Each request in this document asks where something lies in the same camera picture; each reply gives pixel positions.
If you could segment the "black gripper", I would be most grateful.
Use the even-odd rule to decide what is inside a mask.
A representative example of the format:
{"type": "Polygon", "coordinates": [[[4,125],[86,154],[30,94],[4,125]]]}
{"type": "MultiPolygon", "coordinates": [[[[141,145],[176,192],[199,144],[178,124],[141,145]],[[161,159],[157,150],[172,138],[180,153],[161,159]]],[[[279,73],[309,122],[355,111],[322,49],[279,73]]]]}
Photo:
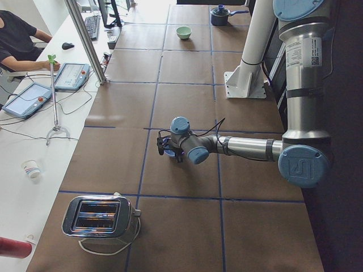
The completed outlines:
{"type": "Polygon", "coordinates": [[[185,154],[184,150],[180,148],[171,148],[170,156],[172,158],[176,158],[178,163],[183,162],[183,155],[185,154]]]}

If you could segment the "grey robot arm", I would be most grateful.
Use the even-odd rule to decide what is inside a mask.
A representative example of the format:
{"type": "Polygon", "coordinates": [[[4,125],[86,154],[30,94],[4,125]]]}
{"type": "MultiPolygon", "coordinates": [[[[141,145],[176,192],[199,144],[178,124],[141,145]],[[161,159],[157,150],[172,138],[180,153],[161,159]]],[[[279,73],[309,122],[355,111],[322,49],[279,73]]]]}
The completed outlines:
{"type": "Polygon", "coordinates": [[[277,162],[283,178],[300,188],[325,179],[332,163],[331,137],[323,129],[323,47],[335,1],[256,1],[240,64],[224,75],[228,98],[264,97],[262,64],[274,30],[285,55],[286,132],[281,140],[197,135],[185,117],[172,120],[157,140],[159,153],[171,150],[200,164],[211,153],[277,162]]]}

